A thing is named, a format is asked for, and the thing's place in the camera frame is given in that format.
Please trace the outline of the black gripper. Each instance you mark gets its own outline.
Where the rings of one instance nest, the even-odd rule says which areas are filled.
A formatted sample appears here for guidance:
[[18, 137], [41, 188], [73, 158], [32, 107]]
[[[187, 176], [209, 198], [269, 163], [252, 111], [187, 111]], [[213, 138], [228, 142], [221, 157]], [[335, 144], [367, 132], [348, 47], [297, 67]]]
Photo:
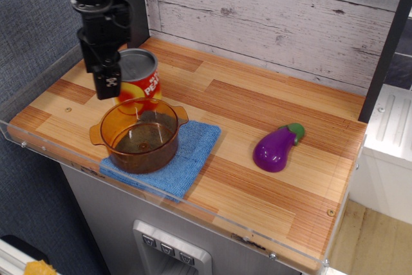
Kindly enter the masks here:
[[82, 16], [77, 35], [97, 98], [118, 97], [122, 82], [118, 49], [131, 37], [131, 5], [127, 0], [104, 0], [95, 5], [76, 3], [75, 9]]

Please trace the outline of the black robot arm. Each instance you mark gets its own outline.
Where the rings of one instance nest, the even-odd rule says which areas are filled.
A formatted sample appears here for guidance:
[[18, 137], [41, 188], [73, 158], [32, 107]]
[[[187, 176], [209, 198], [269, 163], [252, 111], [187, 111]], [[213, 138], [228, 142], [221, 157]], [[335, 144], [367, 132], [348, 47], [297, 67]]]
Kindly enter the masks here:
[[119, 96], [122, 72], [118, 49], [131, 38], [131, 5], [128, 0], [70, 0], [81, 15], [77, 31], [86, 71], [100, 100]]

